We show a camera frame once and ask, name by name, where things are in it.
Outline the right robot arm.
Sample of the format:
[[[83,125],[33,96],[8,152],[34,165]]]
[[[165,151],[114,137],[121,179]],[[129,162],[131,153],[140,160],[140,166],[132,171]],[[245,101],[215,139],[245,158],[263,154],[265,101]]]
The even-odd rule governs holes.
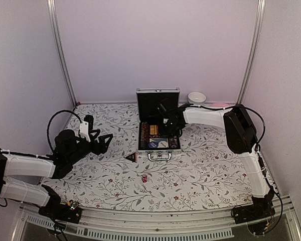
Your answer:
[[[248,112],[260,115],[241,104],[228,107],[207,107],[190,103],[166,109],[157,107],[164,121],[164,133],[172,136],[187,124],[215,126],[225,130],[228,148],[240,158],[252,188],[253,205],[249,214],[260,219],[266,214],[274,197],[274,190],[266,178],[266,167],[260,154],[261,138],[256,136],[256,127]]]

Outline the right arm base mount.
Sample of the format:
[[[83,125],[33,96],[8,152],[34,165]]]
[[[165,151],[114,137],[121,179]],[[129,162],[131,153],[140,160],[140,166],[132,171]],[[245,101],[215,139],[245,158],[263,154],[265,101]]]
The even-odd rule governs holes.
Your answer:
[[[275,214],[272,201],[255,197],[252,197],[252,201],[251,205],[238,205],[231,209],[231,216],[236,224],[271,217]]]

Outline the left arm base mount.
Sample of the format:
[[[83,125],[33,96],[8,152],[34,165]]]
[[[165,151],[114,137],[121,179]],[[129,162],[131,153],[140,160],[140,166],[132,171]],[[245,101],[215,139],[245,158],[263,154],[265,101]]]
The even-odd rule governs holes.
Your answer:
[[[60,200],[49,200],[46,206],[39,207],[38,214],[52,220],[78,224],[81,218],[82,208],[73,202],[70,202],[70,204],[62,204]]]

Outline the aluminium poker case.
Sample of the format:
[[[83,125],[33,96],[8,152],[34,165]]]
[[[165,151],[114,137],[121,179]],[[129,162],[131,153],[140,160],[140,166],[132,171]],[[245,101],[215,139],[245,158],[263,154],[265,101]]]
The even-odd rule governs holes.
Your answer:
[[[160,103],[164,105],[167,110],[167,115],[171,113],[172,110],[176,109],[179,105],[180,89],[175,88],[138,88],[136,90],[137,97],[137,107],[139,116],[139,131],[138,131],[138,153],[142,156],[148,158],[149,161],[169,161],[172,155],[179,153],[181,151],[181,145],[179,137],[179,149],[168,148],[156,148],[150,149],[148,146],[145,149],[140,148],[140,132],[141,124],[147,122],[150,125],[158,125],[159,122],[163,120],[157,107]],[[171,137],[161,137],[155,136],[155,138],[169,138]]]

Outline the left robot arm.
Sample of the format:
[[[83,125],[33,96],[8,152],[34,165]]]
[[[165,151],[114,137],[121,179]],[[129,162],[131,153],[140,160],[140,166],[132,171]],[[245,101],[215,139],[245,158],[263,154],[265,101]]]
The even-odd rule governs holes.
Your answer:
[[[13,176],[62,179],[88,154],[106,153],[112,138],[112,134],[100,135],[99,130],[77,137],[73,130],[66,129],[55,137],[55,149],[48,157],[4,152],[0,148],[0,198],[32,203],[60,218],[64,206],[52,188],[15,180]]]

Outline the red playing card deck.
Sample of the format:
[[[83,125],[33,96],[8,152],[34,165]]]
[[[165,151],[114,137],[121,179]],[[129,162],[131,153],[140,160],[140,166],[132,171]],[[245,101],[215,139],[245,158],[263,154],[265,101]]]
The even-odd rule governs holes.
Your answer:
[[[159,126],[158,125],[150,125],[149,126],[149,134],[151,136],[159,136],[160,135]]]

